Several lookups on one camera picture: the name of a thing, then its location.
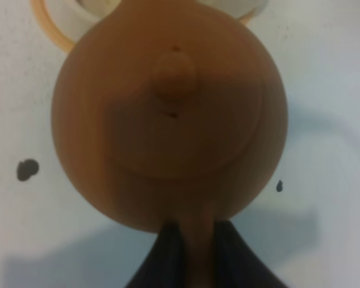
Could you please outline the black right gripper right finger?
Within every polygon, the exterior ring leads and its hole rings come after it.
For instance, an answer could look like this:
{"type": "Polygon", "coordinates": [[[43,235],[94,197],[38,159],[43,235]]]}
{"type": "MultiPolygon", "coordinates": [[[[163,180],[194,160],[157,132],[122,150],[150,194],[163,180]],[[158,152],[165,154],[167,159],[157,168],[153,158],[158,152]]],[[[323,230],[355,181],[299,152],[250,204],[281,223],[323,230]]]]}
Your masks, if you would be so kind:
{"type": "Polygon", "coordinates": [[[257,257],[231,221],[216,221],[209,286],[284,288],[285,284],[257,257]]]}

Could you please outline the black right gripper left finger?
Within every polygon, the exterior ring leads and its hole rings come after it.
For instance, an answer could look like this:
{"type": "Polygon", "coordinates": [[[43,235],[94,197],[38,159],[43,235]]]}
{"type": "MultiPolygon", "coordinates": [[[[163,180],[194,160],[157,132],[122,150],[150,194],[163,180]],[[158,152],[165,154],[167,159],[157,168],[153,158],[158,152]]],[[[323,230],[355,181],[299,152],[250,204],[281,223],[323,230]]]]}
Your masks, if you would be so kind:
{"type": "Polygon", "coordinates": [[[179,226],[167,223],[159,231],[146,259],[127,288],[184,287],[185,253],[179,226]]]}

